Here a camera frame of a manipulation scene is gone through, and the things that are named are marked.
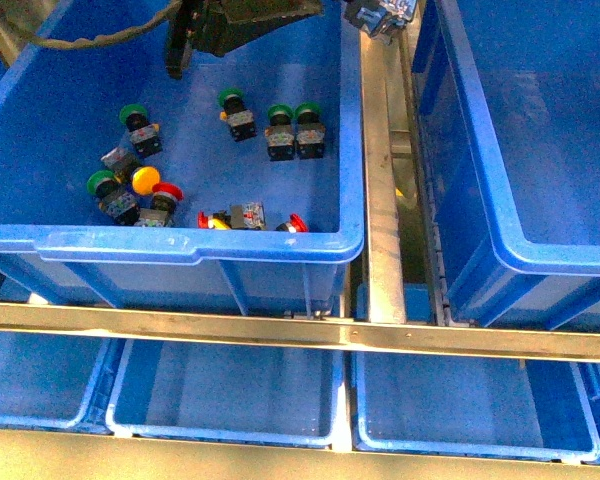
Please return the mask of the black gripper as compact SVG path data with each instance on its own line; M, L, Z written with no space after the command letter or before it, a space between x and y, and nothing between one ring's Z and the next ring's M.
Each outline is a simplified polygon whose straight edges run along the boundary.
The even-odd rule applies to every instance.
M165 68L175 80L182 78L193 10L192 48L216 57L324 10L321 1L297 0L201 1L194 7L182 1L169 20Z

